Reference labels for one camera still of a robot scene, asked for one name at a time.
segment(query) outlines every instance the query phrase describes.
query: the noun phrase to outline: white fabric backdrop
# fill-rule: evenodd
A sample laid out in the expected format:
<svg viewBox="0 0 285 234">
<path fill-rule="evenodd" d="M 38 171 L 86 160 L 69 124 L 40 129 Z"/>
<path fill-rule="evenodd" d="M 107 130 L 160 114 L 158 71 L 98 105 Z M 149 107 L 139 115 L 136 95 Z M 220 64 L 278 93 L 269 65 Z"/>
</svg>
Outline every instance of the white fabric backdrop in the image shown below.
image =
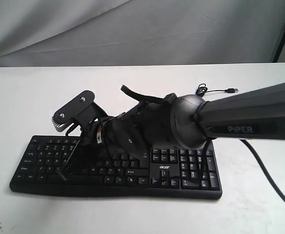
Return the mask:
<svg viewBox="0 0 285 234">
<path fill-rule="evenodd" d="M 0 66 L 269 62 L 285 25 L 285 0 L 10 0 L 0 9 Z"/>
</svg>

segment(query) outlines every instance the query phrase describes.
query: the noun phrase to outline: keyboard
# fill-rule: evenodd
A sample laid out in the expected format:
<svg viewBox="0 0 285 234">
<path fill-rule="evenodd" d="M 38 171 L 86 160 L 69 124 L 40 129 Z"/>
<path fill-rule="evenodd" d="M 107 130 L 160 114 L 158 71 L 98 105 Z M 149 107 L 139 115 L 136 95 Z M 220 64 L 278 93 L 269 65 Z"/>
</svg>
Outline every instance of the keyboard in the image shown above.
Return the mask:
<svg viewBox="0 0 285 234">
<path fill-rule="evenodd" d="M 26 194 L 76 197 L 222 196 L 212 143 L 206 152 L 202 180 L 198 178 L 202 149 L 152 149 L 150 156 L 142 160 L 128 154 L 112 155 L 65 181 L 57 170 L 66 163 L 78 140 L 78 136 L 33 136 L 11 179 L 10 189 Z"/>
</svg>

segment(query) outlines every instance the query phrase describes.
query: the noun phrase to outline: white table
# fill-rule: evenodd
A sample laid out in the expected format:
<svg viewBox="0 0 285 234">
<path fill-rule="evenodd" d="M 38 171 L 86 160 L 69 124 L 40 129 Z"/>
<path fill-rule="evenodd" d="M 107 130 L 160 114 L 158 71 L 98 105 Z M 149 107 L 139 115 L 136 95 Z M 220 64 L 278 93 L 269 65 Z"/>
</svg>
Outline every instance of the white table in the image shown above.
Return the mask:
<svg viewBox="0 0 285 234">
<path fill-rule="evenodd" d="M 151 67 L 0 68 L 0 233 L 266 234 L 285 233 L 285 204 L 238 140 L 214 142 L 223 196 L 218 201 L 155 198 L 63 198 L 13 193 L 9 181 L 32 135 L 57 135 L 51 116 L 83 90 L 111 115 L 136 101 L 120 91 L 164 97 L 285 82 L 284 64 Z M 230 94 L 206 94 L 206 100 Z M 285 193 L 285 142 L 252 140 Z"/>
</svg>

